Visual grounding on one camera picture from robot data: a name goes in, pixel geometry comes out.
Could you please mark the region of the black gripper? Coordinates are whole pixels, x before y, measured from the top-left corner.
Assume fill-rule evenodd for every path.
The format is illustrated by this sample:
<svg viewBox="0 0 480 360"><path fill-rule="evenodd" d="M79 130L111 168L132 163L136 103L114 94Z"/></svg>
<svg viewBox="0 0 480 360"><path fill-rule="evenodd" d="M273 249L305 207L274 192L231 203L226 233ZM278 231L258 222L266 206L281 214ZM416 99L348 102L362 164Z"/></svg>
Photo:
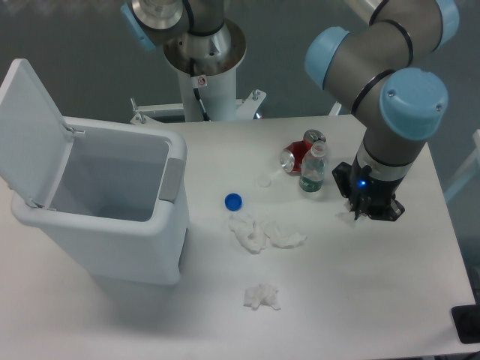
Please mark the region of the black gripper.
<svg viewBox="0 0 480 360"><path fill-rule="evenodd" d="M340 194L350 202L349 211L355 219L365 215L371 220L396 221L405 212L395 195L402 178L379 180L374 178L371 166L361 167L357 161L352 165L345 162L338 164L332 175Z"/></svg>

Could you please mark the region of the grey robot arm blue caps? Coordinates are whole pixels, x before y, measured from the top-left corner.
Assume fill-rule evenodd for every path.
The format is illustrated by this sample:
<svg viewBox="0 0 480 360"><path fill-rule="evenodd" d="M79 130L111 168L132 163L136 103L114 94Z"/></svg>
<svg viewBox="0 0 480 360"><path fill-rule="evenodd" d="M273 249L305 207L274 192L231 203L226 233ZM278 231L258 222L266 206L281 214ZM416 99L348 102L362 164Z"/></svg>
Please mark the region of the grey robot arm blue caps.
<svg viewBox="0 0 480 360"><path fill-rule="evenodd" d="M308 76L365 126L352 163L333 171L355 215L395 221L404 207L395 192L437 131L449 96L414 61L457 32L454 1L351 1L367 23L361 34L322 31L304 58ZM246 53L242 30L223 1L126 1L121 12L148 50L162 48L178 74L189 122L239 119L236 69Z"/></svg>

